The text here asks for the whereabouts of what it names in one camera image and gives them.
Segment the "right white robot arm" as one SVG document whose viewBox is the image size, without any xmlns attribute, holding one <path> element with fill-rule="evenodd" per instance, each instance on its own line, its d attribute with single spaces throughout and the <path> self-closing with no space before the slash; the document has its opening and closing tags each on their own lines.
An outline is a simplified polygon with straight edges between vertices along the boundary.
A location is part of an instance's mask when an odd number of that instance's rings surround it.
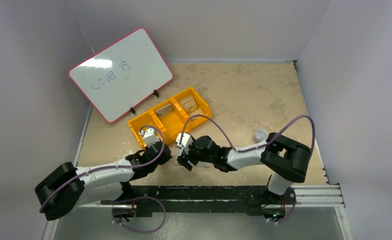
<svg viewBox="0 0 392 240">
<path fill-rule="evenodd" d="M 265 165 L 274 173 L 266 189 L 282 196 L 293 183 L 303 183 L 312 150 L 293 139 L 271 133 L 267 140 L 244 148 L 220 147 L 211 137 L 197 139 L 190 134 L 178 134 L 175 140 L 177 162 L 191 171 L 199 162 L 211 163 L 222 172 L 232 172 L 247 166 Z"/>
</svg>

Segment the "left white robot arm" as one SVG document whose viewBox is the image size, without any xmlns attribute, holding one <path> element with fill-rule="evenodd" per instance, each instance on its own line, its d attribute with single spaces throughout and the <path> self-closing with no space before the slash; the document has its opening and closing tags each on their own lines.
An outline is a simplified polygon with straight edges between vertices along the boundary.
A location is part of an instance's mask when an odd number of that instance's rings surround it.
<svg viewBox="0 0 392 240">
<path fill-rule="evenodd" d="M 130 181 L 146 177 L 171 157 L 169 147 L 158 141 L 110 164 L 76 167 L 63 163 L 35 187 L 40 213 L 53 221 L 81 205 L 119 200 L 131 191 Z"/>
</svg>

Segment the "cards in right compartment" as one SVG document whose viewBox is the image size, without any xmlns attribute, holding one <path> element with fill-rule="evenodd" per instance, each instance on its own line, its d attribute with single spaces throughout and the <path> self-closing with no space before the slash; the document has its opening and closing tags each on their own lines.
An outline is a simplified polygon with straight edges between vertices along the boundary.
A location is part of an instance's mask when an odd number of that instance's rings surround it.
<svg viewBox="0 0 392 240">
<path fill-rule="evenodd" d="M 184 112 L 190 117 L 197 114 L 202 115 L 204 113 L 192 95 L 185 96 L 178 100 L 178 103 Z"/>
</svg>

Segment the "card in middle compartment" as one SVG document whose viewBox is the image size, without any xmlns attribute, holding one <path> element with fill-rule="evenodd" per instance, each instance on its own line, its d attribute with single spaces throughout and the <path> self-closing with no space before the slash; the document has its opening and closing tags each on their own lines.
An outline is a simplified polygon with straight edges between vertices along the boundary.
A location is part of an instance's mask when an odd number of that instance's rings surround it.
<svg viewBox="0 0 392 240">
<path fill-rule="evenodd" d="M 173 112 L 173 107 L 172 107 L 171 103 L 169 103 L 169 104 L 167 104 L 167 105 L 165 105 L 165 106 L 155 110 L 155 114 L 156 114 L 156 116 L 158 118 L 164 117 L 167 114 L 170 114 L 172 112 Z"/>
</svg>

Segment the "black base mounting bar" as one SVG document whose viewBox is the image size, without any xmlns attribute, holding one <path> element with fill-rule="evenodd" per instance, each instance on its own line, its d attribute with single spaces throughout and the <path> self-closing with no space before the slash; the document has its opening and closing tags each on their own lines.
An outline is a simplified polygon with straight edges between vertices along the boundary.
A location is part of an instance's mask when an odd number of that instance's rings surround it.
<svg viewBox="0 0 392 240">
<path fill-rule="evenodd" d="M 270 193 L 264 185 L 244 186 L 131 186 L 117 200 L 103 200 L 102 205 L 131 205 L 137 217 L 153 213 L 238 213 L 248 216 L 282 218 L 286 207 L 295 204 L 295 191 L 284 195 Z"/>
</svg>

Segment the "yellow plastic compartment tray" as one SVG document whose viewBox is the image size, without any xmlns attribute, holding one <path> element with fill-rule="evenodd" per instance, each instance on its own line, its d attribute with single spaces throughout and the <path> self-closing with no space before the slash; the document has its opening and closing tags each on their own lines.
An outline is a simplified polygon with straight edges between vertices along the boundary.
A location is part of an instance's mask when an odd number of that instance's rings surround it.
<svg viewBox="0 0 392 240">
<path fill-rule="evenodd" d="M 128 126 L 141 148 L 143 148 L 143 141 L 140 136 L 140 129 L 145 125 L 154 126 L 159 129 L 165 137 L 166 144 L 170 145 L 175 142 L 178 133 L 180 133 L 183 128 L 185 128 L 185 132 L 189 132 L 206 121 L 203 117 L 195 117 L 192 118 L 187 125 L 185 125 L 185 122 L 190 116 L 184 112 L 182 107 L 179 105 L 178 100 L 188 95 L 192 95 L 194 97 L 199 107 L 204 112 L 202 115 L 212 117 L 211 108 L 208 102 L 203 99 L 193 87 L 189 87 L 128 121 Z M 155 110 L 167 104 L 172 104 L 173 112 L 158 118 L 155 114 Z"/>
</svg>

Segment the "small clear plastic cup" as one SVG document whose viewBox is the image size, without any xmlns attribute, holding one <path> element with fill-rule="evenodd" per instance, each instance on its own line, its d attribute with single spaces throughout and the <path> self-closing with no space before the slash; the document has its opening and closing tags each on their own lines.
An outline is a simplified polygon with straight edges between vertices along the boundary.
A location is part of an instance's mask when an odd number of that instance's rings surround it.
<svg viewBox="0 0 392 240">
<path fill-rule="evenodd" d="M 268 138 L 268 132 L 265 129 L 257 129 L 253 135 L 253 141 L 260 143 Z"/>
</svg>

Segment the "black whiteboard stand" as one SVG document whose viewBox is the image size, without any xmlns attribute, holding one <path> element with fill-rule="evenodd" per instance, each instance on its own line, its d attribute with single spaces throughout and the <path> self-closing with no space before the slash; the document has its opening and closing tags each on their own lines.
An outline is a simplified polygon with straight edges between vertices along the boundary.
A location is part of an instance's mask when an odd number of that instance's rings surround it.
<svg viewBox="0 0 392 240">
<path fill-rule="evenodd" d="M 152 95 L 154 95 L 155 97 L 159 97 L 159 93 L 158 93 L 158 91 L 155 89 L 155 90 L 153 90 L 153 93 L 152 93 Z M 130 112 L 132 113 L 132 114 L 136 114 L 136 110 L 133 108 L 133 107 L 131 107 L 130 108 Z"/>
</svg>

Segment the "white board with pink frame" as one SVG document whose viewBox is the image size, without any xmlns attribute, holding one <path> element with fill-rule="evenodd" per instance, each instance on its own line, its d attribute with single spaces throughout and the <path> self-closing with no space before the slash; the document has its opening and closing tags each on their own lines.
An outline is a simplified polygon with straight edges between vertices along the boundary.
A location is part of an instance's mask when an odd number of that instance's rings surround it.
<svg viewBox="0 0 392 240">
<path fill-rule="evenodd" d="M 151 36 L 138 28 L 68 72 L 105 121 L 113 123 L 173 79 Z"/>
</svg>

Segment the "aluminium rail frame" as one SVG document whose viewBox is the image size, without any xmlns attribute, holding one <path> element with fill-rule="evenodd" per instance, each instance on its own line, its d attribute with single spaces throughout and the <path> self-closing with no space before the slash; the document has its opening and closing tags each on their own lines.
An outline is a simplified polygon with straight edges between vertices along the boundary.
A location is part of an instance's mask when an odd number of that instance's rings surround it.
<svg viewBox="0 0 392 240">
<path fill-rule="evenodd" d="M 78 160 L 35 189 L 73 234 L 105 221 L 127 239 L 333 239 L 344 201 L 328 185 L 294 64 L 172 63 L 171 81 L 108 123 L 92 110 Z"/>
</svg>

